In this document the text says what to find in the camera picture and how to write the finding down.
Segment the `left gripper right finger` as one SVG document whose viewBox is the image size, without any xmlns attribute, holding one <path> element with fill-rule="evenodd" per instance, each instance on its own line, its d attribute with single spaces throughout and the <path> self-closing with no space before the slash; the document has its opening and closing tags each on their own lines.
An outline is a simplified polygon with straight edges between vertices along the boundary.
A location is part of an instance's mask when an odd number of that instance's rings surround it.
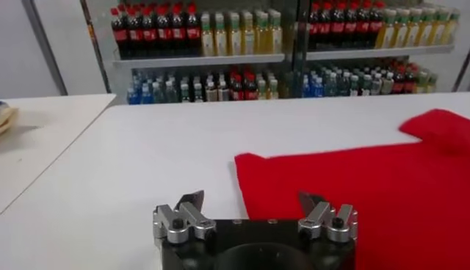
<svg viewBox="0 0 470 270">
<path fill-rule="evenodd" d="M 353 205 L 342 204 L 336 210 L 323 197 L 303 191 L 299 193 L 299 200 L 305 217 L 297 223 L 298 232 L 309 241 L 321 236 L 335 243 L 357 240 L 358 212 Z"/>
</svg>

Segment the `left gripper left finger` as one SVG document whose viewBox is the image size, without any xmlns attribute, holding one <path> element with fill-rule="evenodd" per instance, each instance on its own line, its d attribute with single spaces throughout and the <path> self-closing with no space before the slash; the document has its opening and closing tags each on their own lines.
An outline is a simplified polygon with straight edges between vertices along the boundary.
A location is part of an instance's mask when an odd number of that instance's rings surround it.
<svg viewBox="0 0 470 270">
<path fill-rule="evenodd" d="M 204 190 L 184 194 L 175 208 L 158 205 L 153 210 L 153 237 L 171 244 L 184 244 L 190 236 L 202 241 L 214 238 L 217 223 L 202 212 Z"/>
</svg>

